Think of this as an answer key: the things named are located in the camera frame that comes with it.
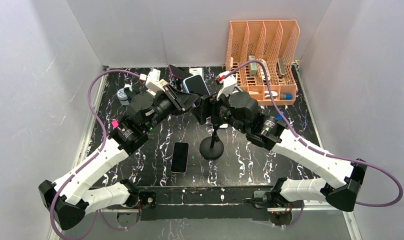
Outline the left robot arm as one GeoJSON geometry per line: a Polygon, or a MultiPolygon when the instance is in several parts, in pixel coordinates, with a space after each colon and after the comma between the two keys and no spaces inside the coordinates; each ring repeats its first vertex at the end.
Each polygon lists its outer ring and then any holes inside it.
{"type": "Polygon", "coordinates": [[[136,208],[142,203],[139,188],[124,179],[108,187],[92,186],[110,169],[133,155],[145,142],[148,133],[170,115],[188,112],[199,96],[179,91],[170,84],[155,95],[133,94],[126,111],[101,146],[85,161],[55,181],[43,181],[38,190],[50,220],[62,230],[69,230],[90,213],[113,205],[136,208]]]}

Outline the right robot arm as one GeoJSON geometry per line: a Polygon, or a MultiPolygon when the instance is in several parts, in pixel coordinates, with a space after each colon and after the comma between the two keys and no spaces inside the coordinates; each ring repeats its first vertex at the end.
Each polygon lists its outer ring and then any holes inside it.
{"type": "Polygon", "coordinates": [[[318,201],[344,212],[354,210],[366,166],[339,160],[303,137],[295,136],[284,121],[264,114],[257,100],[248,93],[202,96],[191,113],[201,125],[207,118],[213,124],[228,124],[245,134],[250,143],[285,156],[318,175],[313,179],[278,179],[265,203],[285,207],[295,201],[318,201]]]}

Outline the white-edged black smartphone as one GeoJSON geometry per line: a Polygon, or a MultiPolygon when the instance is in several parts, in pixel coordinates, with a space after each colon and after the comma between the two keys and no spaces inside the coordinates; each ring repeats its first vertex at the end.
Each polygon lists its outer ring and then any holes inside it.
{"type": "Polygon", "coordinates": [[[170,171],[175,174],[184,174],[188,166],[189,144],[175,142],[171,159],[170,171]]]}

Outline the light blue phone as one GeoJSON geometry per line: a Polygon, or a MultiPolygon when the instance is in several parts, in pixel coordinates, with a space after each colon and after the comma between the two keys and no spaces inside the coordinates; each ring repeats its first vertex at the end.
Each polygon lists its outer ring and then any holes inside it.
{"type": "Polygon", "coordinates": [[[210,95],[206,82],[199,74],[187,77],[182,81],[182,85],[187,93],[199,96],[210,95]]]}

